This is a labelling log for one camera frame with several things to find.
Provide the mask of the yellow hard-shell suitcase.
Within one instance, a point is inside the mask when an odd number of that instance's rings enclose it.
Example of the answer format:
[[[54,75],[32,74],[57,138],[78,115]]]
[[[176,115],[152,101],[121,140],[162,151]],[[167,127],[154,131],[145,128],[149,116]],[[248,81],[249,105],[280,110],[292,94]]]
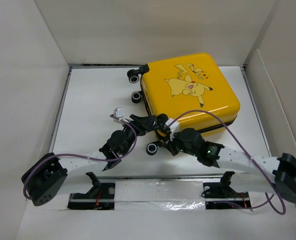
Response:
[[[177,119],[182,131],[193,128],[211,135],[231,125],[240,102],[208,53],[196,53],[149,62],[127,72],[130,83],[140,83],[131,95],[144,101],[148,115]]]

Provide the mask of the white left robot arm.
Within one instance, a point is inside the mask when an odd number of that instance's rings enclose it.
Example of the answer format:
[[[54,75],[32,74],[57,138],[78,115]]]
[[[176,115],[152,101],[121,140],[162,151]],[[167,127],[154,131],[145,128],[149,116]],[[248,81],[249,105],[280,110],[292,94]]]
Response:
[[[114,131],[99,150],[87,155],[49,152],[41,157],[21,177],[24,197],[36,207],[47,204],[59,193],[73,169],[82,167],[71,162],[68,169],[61,165],[62,160],[81,159],[86,161],[87,166],[104,163],[103,170],[110,170],[134,150],[138,137],[157,130],[159,126],[155,115],[140,117],[132,114],[126,119],[115,111],[110,117],[123,129]]]

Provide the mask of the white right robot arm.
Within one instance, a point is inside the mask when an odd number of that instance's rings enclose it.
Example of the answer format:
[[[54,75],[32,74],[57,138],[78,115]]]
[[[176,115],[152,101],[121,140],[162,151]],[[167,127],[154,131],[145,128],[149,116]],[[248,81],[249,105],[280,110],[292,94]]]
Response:
[[[157,116],[156,121],[158,130],[165,134],[162,146],[172,155],[184,153],[204,166],[227,170],[219,184],[223,196],[230,197],[235,192],[272,193],[296,204],[296,158],[293,155],[250,156],[245,149],[237,151],[206,141],[193,128],[181,130],[179,122],[165,114]]]

